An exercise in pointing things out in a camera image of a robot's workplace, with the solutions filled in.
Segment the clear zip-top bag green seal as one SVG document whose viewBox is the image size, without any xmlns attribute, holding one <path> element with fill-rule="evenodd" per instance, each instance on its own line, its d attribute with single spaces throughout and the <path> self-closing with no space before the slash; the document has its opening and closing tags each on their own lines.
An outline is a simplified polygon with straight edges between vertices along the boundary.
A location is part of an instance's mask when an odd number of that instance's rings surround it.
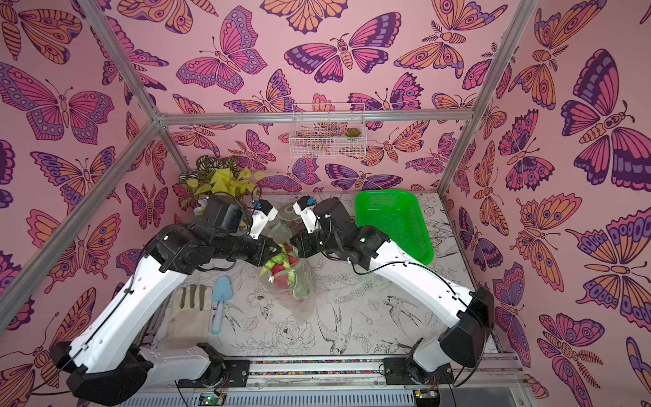
<svg viewBox="0 0 651 407">
<path fill-rule="evenodd" d="M 281 253 L 262 267 L 259 281 L 295 319 L 307 321 L 315 311 L 316 301 L 312 267 L 307 259 L 298 257 L 290 244 L 290 229 L 286 224 L 267 227 L 264 235 L 281 247 Z"/>
</svg>

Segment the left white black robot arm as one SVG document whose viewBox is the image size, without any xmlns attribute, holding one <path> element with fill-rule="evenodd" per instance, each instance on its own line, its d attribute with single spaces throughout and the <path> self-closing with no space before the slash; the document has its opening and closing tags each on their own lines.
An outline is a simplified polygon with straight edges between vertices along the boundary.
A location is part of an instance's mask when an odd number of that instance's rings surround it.
<svg viewBox="0 0 651 407">
<path fill-rule="evenodd" d="M 276 216 L 267 200 L 255 202 L 248 212 L 235 198 L 216 195 L 209 197 L 203 214 L 161 229 L 142 251 L 122 293 L 96 322 L 75 339 L 50 349 L 52 362 L 69 375 L 70 392 L 78 399 L 115 406 L 159 383 L 222 385 L 224 357 L 210 344 L 153 356 L 134 341 L 162 303 L 200 266 L 212 259 L 263 266 L 279 254 L 280 247 L 262 233 Z"/>
</svg>

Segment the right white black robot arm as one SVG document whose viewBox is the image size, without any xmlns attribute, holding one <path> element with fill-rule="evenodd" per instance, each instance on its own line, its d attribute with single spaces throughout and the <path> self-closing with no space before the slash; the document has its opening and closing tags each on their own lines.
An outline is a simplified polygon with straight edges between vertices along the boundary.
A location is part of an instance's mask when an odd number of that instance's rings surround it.
<svg viewBox="0 0 651 407">
<path fill-rule="evenodd" d="M 446 329 L 420 339 L 407 357 L 412 378 L 422 383 L 438 368 L 454 362 L 475 372 L 495 324 L 494 297 L 483 287 L 469 289 L 435 273 L 373 226 L 358 226 L 339 198 L 320 203 L 303 196 L 293 205 L 304 229 L 292 245 L 307 259 L 322 253 L 352 266 L 355 274 L 378 275 L 400 286 L 427 306 Z"/>
</svg>

